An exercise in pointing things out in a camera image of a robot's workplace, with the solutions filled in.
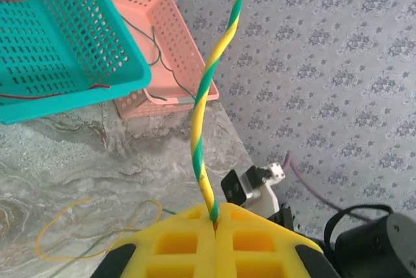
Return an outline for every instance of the floral wallpaper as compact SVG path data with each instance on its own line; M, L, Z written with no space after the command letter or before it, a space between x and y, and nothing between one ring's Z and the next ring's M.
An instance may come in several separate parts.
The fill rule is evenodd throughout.
M178 2L205 58L232 2ZM244 0L215 81L256 164L291 150L334 203L387 203L416 218L415 67L416 0ZM276 192L304 232L322 235L332 210L291 173Z

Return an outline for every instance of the yellow-green striped wire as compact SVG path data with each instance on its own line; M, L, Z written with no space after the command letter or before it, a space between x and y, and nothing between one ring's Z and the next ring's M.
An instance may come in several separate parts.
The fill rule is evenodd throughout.
M226 33L221 40L215 45L213 53L209 57L205 69L202 74L200 87L195 98L194 112L192 115L190 148L192 154L192 166L196 180L200 186L202 196L208 208L209 216L214 223L214 226L218 223L220 217L220 209L216 202L215 195L211 184L209 182L205 164L203 162L203 150L202 150L202 124L203 115L205 112L205 105L207 103L208 91L211 86L211 81L214 76L216 65L220 60L221 54L234 37L237 25L239 23L241 12L242 0L234 0L233 9L231 11L228 27Z

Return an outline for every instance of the pink plastic basket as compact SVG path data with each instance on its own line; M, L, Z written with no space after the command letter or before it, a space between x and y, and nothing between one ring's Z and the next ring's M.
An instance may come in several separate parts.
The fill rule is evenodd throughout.
M196 95L205 63L183 21L174 0L112 0L120 14L134 26L152 35L162 51L164 63L175 72L177 81ZM148 63L157 59L158 50L153 42L127 25L133 38ZM114 100L120 116L132 118L167 114L189 110L193 99L174 80L160 61L151 67L150 85L143 90L130 93ZM214 83L209 90L208 100L218 99Z

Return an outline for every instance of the marble countertop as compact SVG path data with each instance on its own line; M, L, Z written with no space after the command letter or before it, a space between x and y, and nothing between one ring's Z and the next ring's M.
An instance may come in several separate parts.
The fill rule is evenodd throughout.
M49 221L80 199L94 200L47 230L44 253L78 256L100 235L125 228L146 199L174 211L202 203L189 130L190 112L123 121L112 102L0 125L0 277L49 277L60 268L65 262L39 259L34 243ZM207 107L204 131L205 163L224 201L221 178L231 168L246 170L251 160L220 103ZM156 215L157 207L144 205L136 227L151 225ZM90 277L102 258L79 260L59 277Z

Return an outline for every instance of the teal plastic basket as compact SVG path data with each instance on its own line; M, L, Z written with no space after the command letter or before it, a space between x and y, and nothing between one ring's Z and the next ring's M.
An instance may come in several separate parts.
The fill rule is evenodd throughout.
M150 79L111 0L0 1L1 123L123 97Z

